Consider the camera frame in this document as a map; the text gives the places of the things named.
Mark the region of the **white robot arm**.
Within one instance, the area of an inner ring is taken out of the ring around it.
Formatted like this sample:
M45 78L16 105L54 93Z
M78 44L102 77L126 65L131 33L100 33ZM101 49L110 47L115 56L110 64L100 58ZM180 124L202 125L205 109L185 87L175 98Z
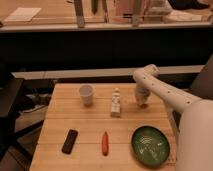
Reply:
M150 64L136 69L133 79L139 91L151 91L181 114L176 171L213 171L213 100L178 89L157 78Z

